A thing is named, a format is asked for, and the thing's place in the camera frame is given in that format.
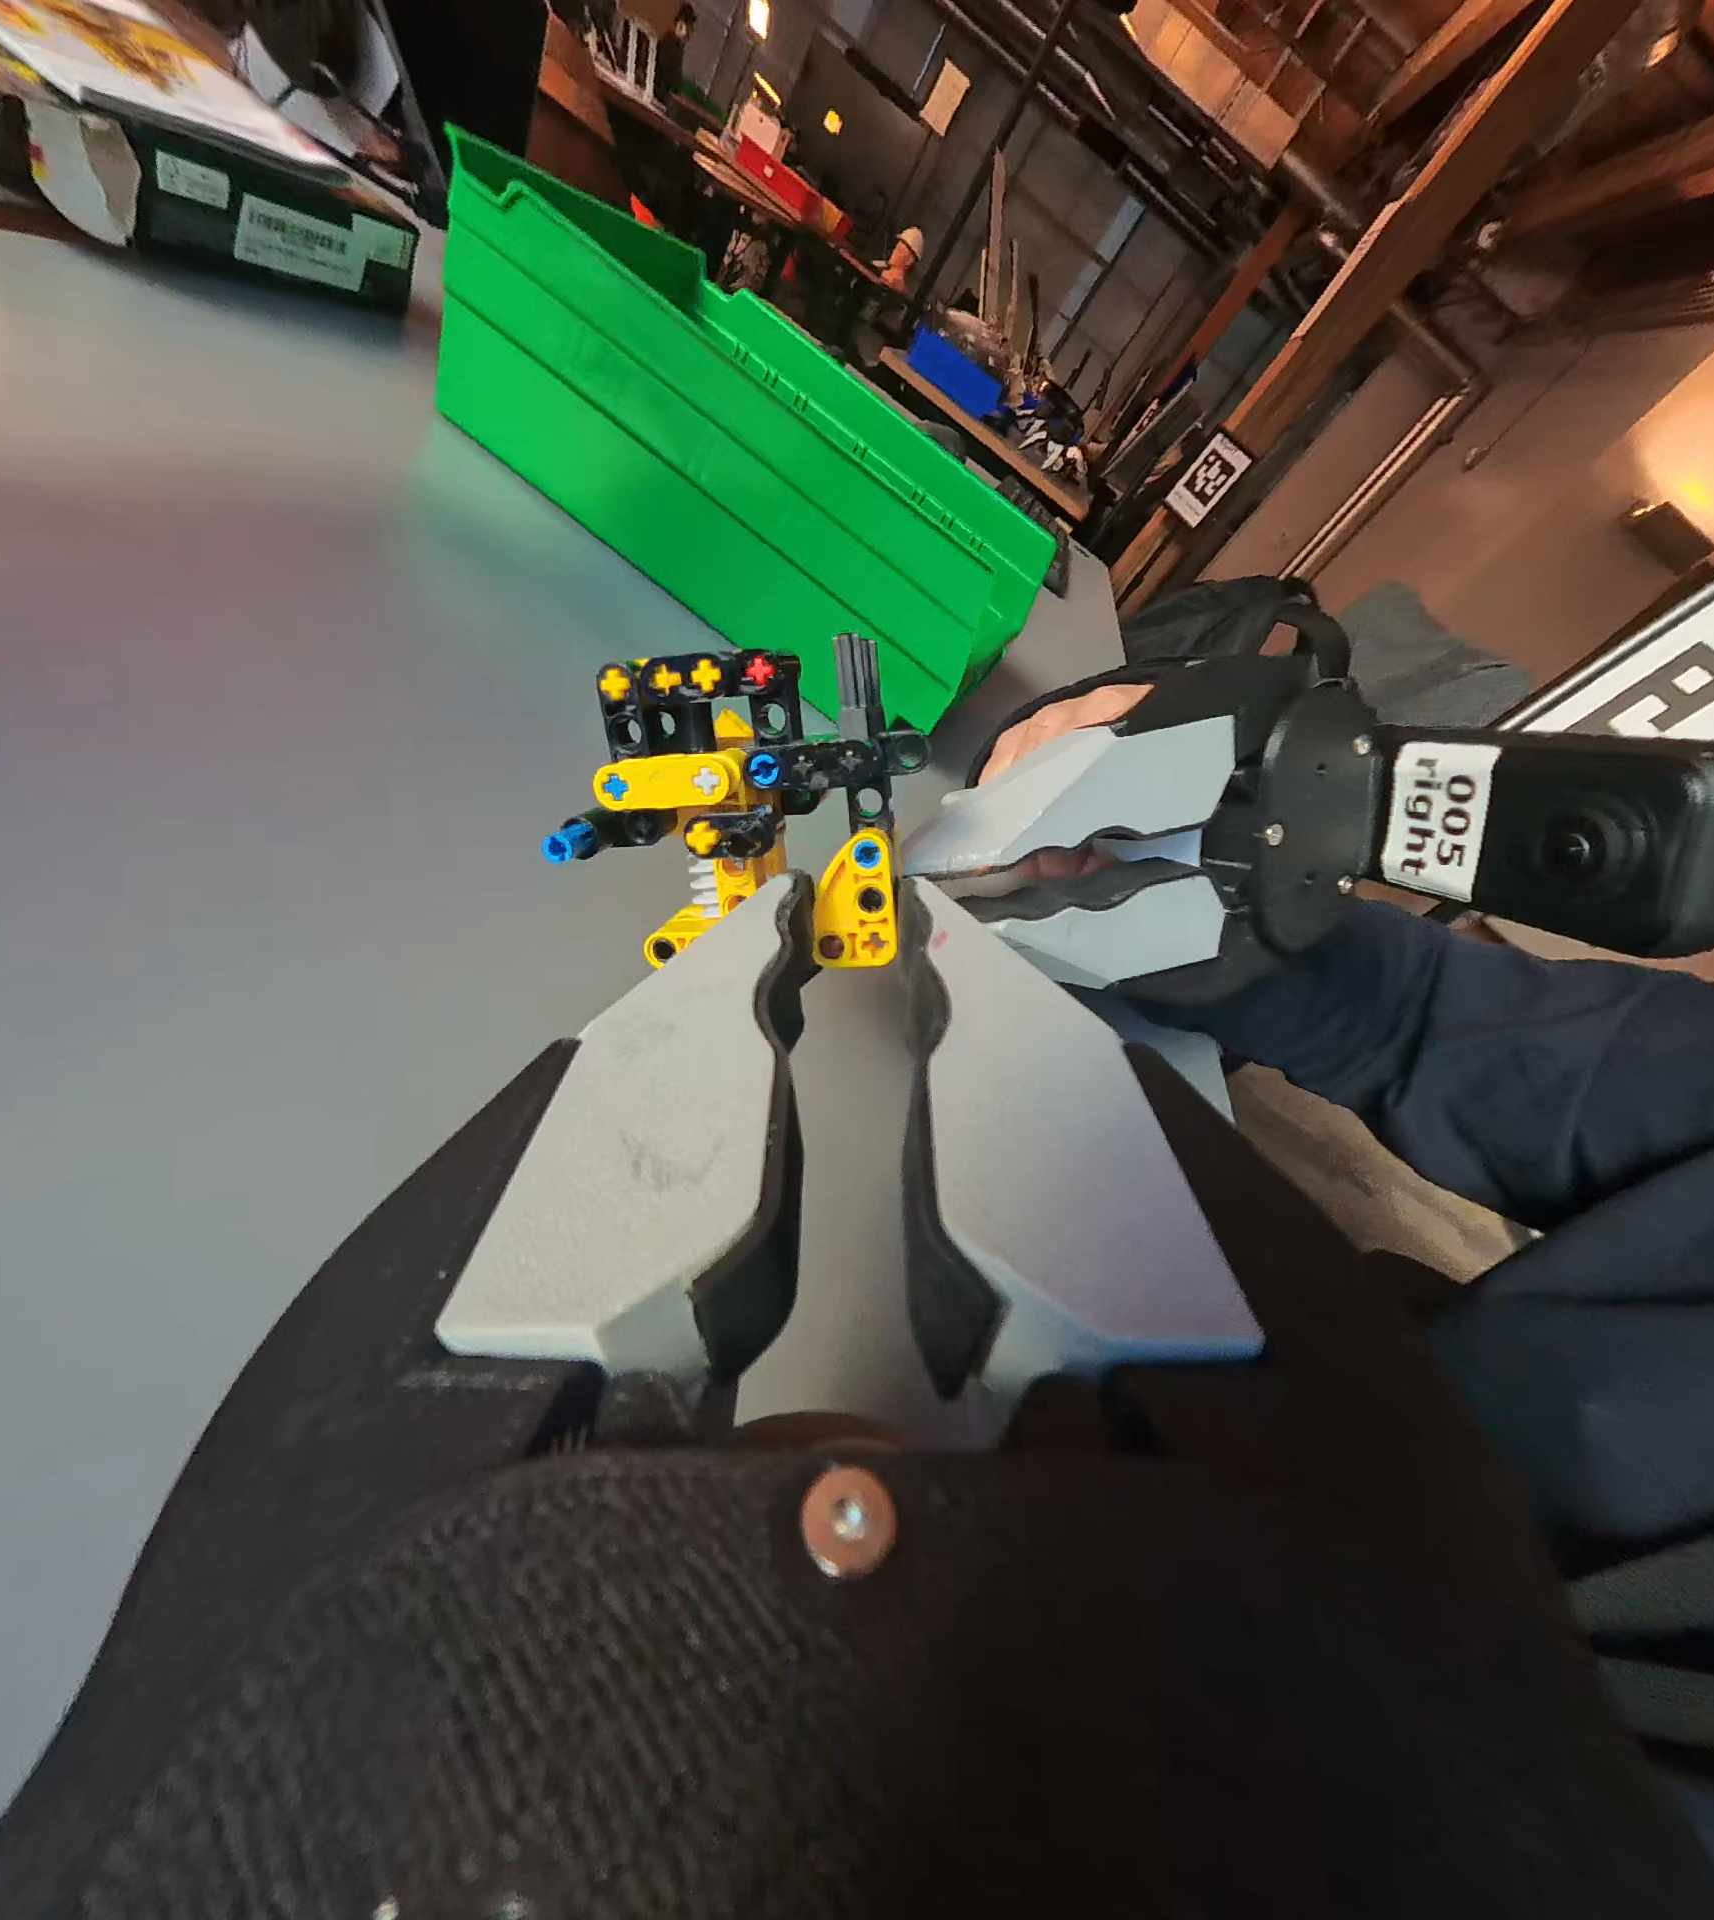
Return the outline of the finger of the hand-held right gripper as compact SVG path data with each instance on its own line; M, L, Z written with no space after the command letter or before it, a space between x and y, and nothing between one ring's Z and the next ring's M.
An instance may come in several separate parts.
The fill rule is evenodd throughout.
M996 875L1097 837L1155 840L1206 829L1235 773L1235 721L1069 732L996 779L938 802L928 875Z
M1215 882L1187 864L1097 864L1082 875L971 895L965 913L1035 975L1076 989L1208 965L1226 923Z

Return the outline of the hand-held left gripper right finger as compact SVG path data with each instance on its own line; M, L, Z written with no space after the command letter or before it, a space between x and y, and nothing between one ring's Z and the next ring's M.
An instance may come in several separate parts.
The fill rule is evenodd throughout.
M897 965L904 1280L935 1392L1257 1359L1126 1041L928 882L897 890Z

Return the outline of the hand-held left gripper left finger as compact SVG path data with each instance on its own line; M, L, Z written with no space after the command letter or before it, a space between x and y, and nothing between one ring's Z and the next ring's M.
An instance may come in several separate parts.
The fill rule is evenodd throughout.
M456 1359L722 1390L797 1307L816 882L775 875L560 1055L560 1089L436 1321Z

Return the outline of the yellow black lego assembly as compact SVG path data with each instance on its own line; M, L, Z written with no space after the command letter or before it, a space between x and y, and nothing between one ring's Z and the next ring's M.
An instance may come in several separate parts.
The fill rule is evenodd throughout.
M679 837L689 903L653 940L665 967L787 871L787 823L831 795L852 837L892 833L895 779L926 768L928 737L886 725L877 641L835 639L835 733L802 725L802 660L783 652L615 660L596 673L608 767L594 804L546 837L552 866Z

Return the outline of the person's right forearm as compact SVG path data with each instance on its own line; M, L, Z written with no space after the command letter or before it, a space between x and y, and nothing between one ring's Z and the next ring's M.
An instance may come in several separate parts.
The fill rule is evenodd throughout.
M1532 1232L1714 1163L1714 981L1693 975L1537 960L1356 903L1320 946L1180 1023Z

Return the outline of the black cardboard lego box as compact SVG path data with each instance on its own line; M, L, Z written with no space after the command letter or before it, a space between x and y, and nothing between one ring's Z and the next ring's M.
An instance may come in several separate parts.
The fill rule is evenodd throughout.
M0 186L101 254L158 258L405 317L417 226L359 186L190 112L0 94Z

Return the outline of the lego instruction booklet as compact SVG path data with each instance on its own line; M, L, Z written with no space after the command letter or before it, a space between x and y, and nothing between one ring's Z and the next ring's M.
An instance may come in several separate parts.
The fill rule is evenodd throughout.
M70 105L173 128L310 175L344 180L339 155L298 132L224 59L147 6L0 0L0 47Z

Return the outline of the person's right hand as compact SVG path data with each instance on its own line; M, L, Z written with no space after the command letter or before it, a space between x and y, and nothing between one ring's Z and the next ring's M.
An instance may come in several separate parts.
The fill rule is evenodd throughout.
M1053 701L1009 717L971 773L976 788L1001 779L1025 758L1076 732L1111 732L1151 694L1151 682L1069 684Z

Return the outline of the grey jacket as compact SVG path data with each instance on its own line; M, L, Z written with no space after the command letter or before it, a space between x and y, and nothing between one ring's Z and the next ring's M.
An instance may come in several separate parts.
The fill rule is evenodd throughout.
M1339 611L1352 675L1393 732L1490 732L1532 690L1528 666L1448 634L1407 585L1377 585Z

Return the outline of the black backpack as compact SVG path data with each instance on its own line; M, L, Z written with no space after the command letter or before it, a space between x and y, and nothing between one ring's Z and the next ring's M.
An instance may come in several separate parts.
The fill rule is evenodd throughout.
M1126 666L1155 675L1180 664L1291 664L1307 684L1352 682L1352 639L1301 574L1216 580L1162 592L1120 621Z

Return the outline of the small tag sign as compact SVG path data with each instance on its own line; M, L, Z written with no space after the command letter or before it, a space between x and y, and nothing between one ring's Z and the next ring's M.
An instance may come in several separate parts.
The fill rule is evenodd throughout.
M1235 434L1215 430L1194 457L1183 464L1175 487L1163 492L1163 513L1175 513L1187 530L1206 528L1216 504L1235 492L1235 484L1255 467L1255 457Z

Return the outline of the small blue storage bin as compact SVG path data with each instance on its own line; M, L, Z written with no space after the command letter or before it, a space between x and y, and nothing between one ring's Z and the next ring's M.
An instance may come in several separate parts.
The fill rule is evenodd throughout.
M971 421L996 421L1009 413L1005 376L928 325L918 325L904 363L919 386L928 386Z

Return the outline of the green plastic bin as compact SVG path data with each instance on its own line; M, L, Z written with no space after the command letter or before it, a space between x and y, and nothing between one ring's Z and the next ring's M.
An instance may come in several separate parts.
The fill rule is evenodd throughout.
M820 714L853 634L886 717L935 732L1060 538L689 244L446 136L439 415Z

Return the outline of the person's dark clothed body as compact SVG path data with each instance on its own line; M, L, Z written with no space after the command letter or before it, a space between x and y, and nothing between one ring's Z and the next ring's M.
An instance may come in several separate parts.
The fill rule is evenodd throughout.
M1539 1236L1439 1313L1429 1352L1570 1571L1714 1532L1714 1174Z

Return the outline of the wall lamp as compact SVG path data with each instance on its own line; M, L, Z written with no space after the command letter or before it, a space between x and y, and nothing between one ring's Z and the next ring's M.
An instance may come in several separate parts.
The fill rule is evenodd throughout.
M1714 562L1714 538L1670 499L1637 495L1616 530L1673 580Z

